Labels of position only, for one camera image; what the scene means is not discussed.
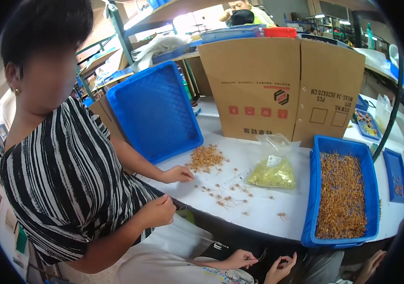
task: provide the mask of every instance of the white table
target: white table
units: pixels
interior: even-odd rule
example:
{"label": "white table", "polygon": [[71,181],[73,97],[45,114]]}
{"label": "white table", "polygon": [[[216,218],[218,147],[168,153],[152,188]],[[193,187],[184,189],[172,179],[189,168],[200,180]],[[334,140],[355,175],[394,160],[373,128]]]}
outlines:
{"label": "white table", "polygon": [[[364,98],[376,104],[374,99]],[[295,171],[295,190],[266,190],[256,186],[246,186],[244,185],[244,180],[247,178],[248,173],[255,168],[261,157],[260,144],[249,140],[224,137],[214,101],[208,97],[202,99],[208,100],[199,103],[202,111],[197,117],[204,137],[204,145],[218,145],[219,151],[223,152],[226,159],[230,159],[230,163],[224,162],[220,173],[215,169],[212,169],[210,174],[195,173],[195,180],[191,183],[166,185],[145,177],[140,178],[177,200],[227,222],[264,234],[299,241],[303,232],[308,204],[310,149],[296,148],[290,156],[290,161]],[[375,109],[369,108],[369,112],[374,115]],[[364,142],[369,146],[372,143],[378,144],[377,141],[365,139],[356,127],[357,125],[353,124],[352,128],[347,128],[344,138]],[[385,147],[403,153],[404,143],[402,143],[402,140],[404,141],[404,138],[399,137],[402,136],[402,133],[397,125],[393,127],[392,133],[395,136],[393,136],[394,140],[397,141],[389,140]],[[157,166],[162,170],[167,170],[179,164],[184,165],[191,161],[191,153],[192,151],[176,156]],[[238,169],[237,174],[235,174],[234,168]],[[398,226],[404,218],[404,204],[389,201],[388,179],[382,156],[375,162],[375,172],[379,196],[382,199],[382,218],[378,236],[373,241],[396,235]],[[246,193],[238,189],[235,191],[229,190],[236,183],[241,184],[242,188],[249,189],[254,196],[248,197]],[[209,196],[208,192],[203,192],[201,189],[202,186],[205,186],[217,190],[216,184],[221,185],[218,194],[222,197],[231,196],[236,200],[236,204],[231,203],[230,207],[223,208],[216,204],[216,198]],[[270,195],[274,197],[274,200],[268,198]],[[244,199],[248,200],[248,203],[242,203],[241,200]],[[287,220],[282,220],[277,215],[278,213],[286,213]]]}

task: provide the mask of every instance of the white t-shirt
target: white t-shirt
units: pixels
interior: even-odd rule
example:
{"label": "white t-shirt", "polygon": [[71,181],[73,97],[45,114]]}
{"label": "white t-shirt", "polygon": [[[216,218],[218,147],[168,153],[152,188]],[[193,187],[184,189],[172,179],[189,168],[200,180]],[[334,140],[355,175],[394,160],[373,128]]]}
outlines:
{"label": "white t-shirt", "polygon": [[[216,261],[197,257],[198,261]],[[169,253],[141,253],[124,262],[115,284],[256,284],[243,270],[219,270],[191,264]]]}

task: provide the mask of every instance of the striped shirt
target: striped shirt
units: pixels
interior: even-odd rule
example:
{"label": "striped shirt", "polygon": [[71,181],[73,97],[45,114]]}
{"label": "striped shirt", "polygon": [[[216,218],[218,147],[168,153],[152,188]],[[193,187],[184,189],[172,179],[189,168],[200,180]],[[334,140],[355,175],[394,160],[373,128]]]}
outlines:
{"label": "striped shirt", "polygon": [[251,6],[251,12],[254,14],[254,22],[252,23],[253,25],[266,24],[267,28],[275,26],[273,20],[260,8]]}
{"label": "striped shirt", "polygon": [[46,265],[81,258],[88,242],[108,236],[156,198],[123,171],[109,138],[99,117],[69,97],[0,155],[6,195]]}

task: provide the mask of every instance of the red lid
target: red lid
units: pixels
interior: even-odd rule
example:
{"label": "red lid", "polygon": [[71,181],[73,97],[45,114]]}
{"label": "red lid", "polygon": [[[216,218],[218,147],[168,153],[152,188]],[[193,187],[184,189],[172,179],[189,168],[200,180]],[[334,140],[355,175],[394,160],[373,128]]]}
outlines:
{"label": "red lid", "polygon": [[276,27],[263,29],[263,31],[265,32],[265,37],[296,37],[295,28]]}

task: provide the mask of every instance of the small tray of components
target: small tray of components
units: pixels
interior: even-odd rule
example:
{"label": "small tray of components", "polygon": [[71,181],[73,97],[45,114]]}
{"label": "small tray of components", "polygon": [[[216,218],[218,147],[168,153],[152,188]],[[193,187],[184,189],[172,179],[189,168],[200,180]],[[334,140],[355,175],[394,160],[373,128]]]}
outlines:
{"label": "small tray of components", "polygon": [[389,183],[389,201],[404,203],[404,164],[402,155],[385,148],[383,151]]}
{"label": "small tray of components", "polygon": [[374,117],[369,112],[355,109],[353,117],[358,123],[359,131],[364,137],[375,140],[382,138],[382,133],[380,132],[380,128],[378,128],[377,122],[375,122]]}

